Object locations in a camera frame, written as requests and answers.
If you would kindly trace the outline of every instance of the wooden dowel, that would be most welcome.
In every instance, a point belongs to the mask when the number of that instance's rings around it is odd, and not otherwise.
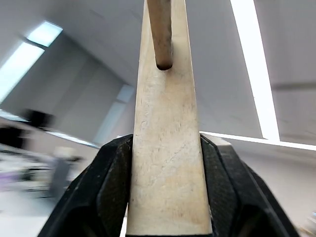
[[[160,70],[172,67],[171,0],[147,0],[153,35],[156,65]]]

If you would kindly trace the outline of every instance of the black clamp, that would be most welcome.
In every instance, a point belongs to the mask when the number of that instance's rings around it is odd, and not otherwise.
[[[39,237],[119,237],[130,190],[133,136],[104,145],[67,188]],[[298,237],[264,181],[222,139],[201,136],[215,237]]]

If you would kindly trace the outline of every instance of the fluorescent light panel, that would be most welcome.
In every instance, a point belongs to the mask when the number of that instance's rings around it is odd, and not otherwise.
[[[309,150],[309,151],[316,151],[316,146],[313,146],[313,145],[306,145],[306,144],[299,144],[299,143],[292,143],[292,142],[281,142],[281,141],[266,140],[266,139],[260,139],[260,138],[252,138],[252,137],[242,137],[242,136],[221,134],[221,133],[215,133],[215,132],[200,131],[200,133],[204,133],[204,134],[211,135],[214,137],[234,139],[234,140],[245,141],[245,142],[255,142],[255,143],[261,143],[261,144],[269,144],[269,145],[275,145],[275,146],[291,147],[291,148],[297,148],[297,149],[303,149],[303,150]]]
[[[62,32],[62,30],[63,29],[59,26],[45,21],[33,30],[27,38],[35,43],[48,47]]]
[[[41,48],[22,43],[5,62],[0,68],[0,104],[43,53]]]
[[[279,141],[269,74],[253,0],[231,0],[262,136]]]

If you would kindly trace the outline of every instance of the light-colored wood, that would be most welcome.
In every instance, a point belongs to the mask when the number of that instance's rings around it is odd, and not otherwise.
[[[171,0],[147,0],[156,64],[161,70],[172,67]]]
[[[156,67],[144,7],[128,235],[211,232],[184,0],[172,1],[173,66]]]

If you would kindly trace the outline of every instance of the white ceiling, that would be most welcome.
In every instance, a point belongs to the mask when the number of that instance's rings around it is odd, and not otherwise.
[[[2,0],[0,53],[8,54],[16,32],[25,34],[46,19],[136,85],[143,3]],[[316,1],[255,0],[255,5],[280,138],[316,145]],[[200,129],[262,138],[230,0],[187,0],[187,12]]]

